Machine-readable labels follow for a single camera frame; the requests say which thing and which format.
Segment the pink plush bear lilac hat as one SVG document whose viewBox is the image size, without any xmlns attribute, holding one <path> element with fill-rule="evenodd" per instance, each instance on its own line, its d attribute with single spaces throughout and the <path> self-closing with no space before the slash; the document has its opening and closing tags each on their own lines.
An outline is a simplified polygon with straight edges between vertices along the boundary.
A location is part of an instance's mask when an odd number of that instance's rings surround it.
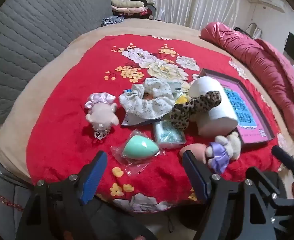
<svg viewBox="0 0 294 240">
<path fill-rule="evenodd" d="M 94 130 L 94 137 L 104 139 L 113 126 L 118 126 L 119 119 L 116 115 L 118 108 L 116 97 L 107 92 L 93 93 L 89 96 L 84 108 L 87 110 L 86 120 Z"/>
</svg>

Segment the green makeup sponge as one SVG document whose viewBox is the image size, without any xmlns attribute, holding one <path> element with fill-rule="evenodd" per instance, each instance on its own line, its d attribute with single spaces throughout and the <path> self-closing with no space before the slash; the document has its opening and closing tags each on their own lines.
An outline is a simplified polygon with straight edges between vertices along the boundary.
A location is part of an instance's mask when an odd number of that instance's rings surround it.
<svg viewBox="0 0 294 240">
<path fill-rule="evenodd" d="M 140 174 L 157 157 L 165 156 L 154 140 L 137 129 L 120 146 L 112 146 L 110 150 L 128 176 Z"/>
</svg>

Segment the dark shallow cardboard box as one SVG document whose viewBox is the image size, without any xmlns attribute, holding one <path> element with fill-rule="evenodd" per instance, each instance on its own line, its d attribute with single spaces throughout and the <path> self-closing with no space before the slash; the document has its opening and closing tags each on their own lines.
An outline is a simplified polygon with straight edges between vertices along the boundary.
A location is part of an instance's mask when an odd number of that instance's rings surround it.
<svg viewBox="0 0 294 240">
<path fill-rule="evenodd" d="M 266 144 L 275 138 L 258 103 L 239 79 L 209 69 L 201 70 L 199 76 L 211 77 L 222 85 L 238 118 L 235 131 L 243 146 Z"/>
</svg>

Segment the green tissue pack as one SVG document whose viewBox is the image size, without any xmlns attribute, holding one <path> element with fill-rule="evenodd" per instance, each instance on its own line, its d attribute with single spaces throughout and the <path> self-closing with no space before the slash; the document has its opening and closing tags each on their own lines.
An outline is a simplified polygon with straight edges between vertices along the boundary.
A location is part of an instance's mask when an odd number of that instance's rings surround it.
<svg viewBox="0 0 294 240">
<path fill-rule="evenodd" d="M 163 149 L 179 148 L 187 142 L 184 133 L 174 128 L 169 120 L 155 122 L 153 128 L 155 142 Z"/>
</svg>

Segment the pink rolled quilt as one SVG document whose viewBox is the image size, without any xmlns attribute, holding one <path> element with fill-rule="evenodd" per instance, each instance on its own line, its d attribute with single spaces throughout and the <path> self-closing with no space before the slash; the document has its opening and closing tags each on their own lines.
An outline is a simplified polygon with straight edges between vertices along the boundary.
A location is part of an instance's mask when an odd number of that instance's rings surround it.
<svg viewBox="0 0 294 240">
<path fill-rule="evenodd" d="M 208 24 L 200 37 L 246 65 L 282 112 L 294 136 L 294 68 L 290 61 L 270 43 L 253 40 L 220 22 Z"/>
</svg>

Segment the cartoon face wipes pack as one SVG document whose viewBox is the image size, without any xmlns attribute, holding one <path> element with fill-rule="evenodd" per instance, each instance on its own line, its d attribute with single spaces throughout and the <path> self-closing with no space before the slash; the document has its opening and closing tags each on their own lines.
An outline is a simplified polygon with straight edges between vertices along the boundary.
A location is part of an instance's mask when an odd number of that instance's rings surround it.
<svg viewBox="0 0 294 240">
<path fill-rule="evenodd" d="M 144 88 L 141 85 L 133 86 L 119 96 L 120 105 L 126 112 L 122 126 L 144 125 L 161 119 L 160 116 L 155 116 L 151 100 L 143 97 Z"/>
</svg>

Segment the grey quilted sofa cover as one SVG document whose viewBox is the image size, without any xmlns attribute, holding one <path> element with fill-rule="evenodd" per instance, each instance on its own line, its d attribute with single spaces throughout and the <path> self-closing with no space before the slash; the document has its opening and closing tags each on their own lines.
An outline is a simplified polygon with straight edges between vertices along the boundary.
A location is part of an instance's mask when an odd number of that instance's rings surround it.
<svg viewBox="0 0 294 240">
<path fill-rule="evenodd" d="M 0 7 L 0 126 L 27 83 L 112 14 L 111 0 L 6 0 Z"/>
</svg>

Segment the white curtain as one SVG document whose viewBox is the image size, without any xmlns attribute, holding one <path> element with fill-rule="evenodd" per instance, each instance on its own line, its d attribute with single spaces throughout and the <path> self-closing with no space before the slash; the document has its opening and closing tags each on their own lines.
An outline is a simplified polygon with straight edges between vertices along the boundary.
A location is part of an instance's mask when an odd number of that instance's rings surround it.
<svg viewBox="0 0 294 240">
<path fill-rule="evenodd" d="M 156 7 L 155 19 L 196 30 L 210 22 L 234 27 L 240 0 L 148 0 Z"/>
</svg>

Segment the tan bed sheet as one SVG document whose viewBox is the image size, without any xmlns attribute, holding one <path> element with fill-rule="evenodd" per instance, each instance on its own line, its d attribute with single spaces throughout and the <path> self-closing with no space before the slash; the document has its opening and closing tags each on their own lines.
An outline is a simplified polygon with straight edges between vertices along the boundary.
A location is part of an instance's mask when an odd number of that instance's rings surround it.
<svg viewBox="0 0 294 240">
<path fill-rule="evenodd" d="M 85 52 L 97 41 L 105 36 L 121 34 L 152 35 L 158 40 L 183 40 L 228 55 L 228 52 L 203 40 L 197 30 L 154 20 L 127 19 L 122 23 L 100 27 L 81 35 L 29 81 L 0 126 L 0 163 L 9 172 L 24 181 L 31 181 L 26 166 L 26 147 L 44 103 L 59 81 L 79 63 Z"/>
</svg>

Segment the leopard print scrunchie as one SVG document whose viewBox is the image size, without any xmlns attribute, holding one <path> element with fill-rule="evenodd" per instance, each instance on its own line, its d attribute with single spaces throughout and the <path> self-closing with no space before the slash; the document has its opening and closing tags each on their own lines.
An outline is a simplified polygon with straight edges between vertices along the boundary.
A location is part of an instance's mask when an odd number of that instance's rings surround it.
<svg viewBox="0 0 294 240">
<path fill-rule="evenodd" d="M 170 122 L 174 128 L 181 131 L 189 126 L 190 117 L 197 113 L 205 113 L 221 103 L 219 91 L 209 91 L 206 94 L 192 98 L 184 104 L 175 104 L 170 112 Z"/>
</svg>

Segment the pink makeup sponge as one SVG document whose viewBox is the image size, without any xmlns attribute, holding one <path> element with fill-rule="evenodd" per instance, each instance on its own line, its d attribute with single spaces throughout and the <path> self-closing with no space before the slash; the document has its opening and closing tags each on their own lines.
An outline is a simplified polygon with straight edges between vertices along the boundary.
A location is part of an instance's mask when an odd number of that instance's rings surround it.
<svg viewBox="0 0 294 240">
<path fill-rule="evenodd" d="M 207 146 L 205 144 L 189 144 L 180 149 L 180 156 L 182 156 L 186 151 L 191 151 L 198 161 L 201 161 L 204 164 L 206 164 L 206 148 Z"/>
</svg>

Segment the cream plush bear purple bow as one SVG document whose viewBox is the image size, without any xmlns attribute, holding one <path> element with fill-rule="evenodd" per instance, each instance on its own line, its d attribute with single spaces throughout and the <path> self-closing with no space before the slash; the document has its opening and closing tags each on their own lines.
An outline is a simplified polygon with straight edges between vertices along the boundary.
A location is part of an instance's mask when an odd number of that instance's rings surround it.
<svg viewBox="0 0 294 240">
<path fill-rule="evenodd" d="M 238 160 L 241 154 L 239 133 L 234 131 L 227 137 L 218 135 L 205 149 L 208 166 L 218 174 L 225 172 L 231 160 Z"/>
</svg>

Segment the yellow white tissue pack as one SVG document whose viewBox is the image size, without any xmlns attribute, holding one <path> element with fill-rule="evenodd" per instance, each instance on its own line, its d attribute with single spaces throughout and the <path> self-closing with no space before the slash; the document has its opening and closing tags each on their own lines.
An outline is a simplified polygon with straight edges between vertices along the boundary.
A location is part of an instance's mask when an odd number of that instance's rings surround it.
<svg viewBox="0 0 294 240">
<path fill-rule="evenodd" d="M 169 86 L 176 104 L 184 104 L 190 100 L 190 96 L 188 94 L 190 89 L 189 83 L 186 81 L 170 81 Z"/>
</svg>

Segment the white floral scrunchie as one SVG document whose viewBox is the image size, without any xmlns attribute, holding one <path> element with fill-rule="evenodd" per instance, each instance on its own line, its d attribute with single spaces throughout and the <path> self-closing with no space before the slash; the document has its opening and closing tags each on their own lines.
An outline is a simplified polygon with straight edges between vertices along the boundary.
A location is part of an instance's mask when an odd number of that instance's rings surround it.
<svg viewBox="0 0 294 240">
<path fill-rule="evenodd" d="M 130 92 L 119 96 L 119 103 L 126 113 L 154 120 L 171 112 L 175 100 L 167 82 L 151 77 L 132 85 Z"/>
</svg>

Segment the stack of folded clothes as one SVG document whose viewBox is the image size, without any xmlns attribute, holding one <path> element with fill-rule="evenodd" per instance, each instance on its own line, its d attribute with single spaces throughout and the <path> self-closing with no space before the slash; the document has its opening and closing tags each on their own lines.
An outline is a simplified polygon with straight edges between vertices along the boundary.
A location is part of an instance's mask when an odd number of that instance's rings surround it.
<svg viewBox="0 0 294 240">
<path fill-rule="evenodd" d="M 153 20 L 156 8 L 147 0 L 111 0 L 114 16 L 123 18 L 142 18 Z"/>
</svg>

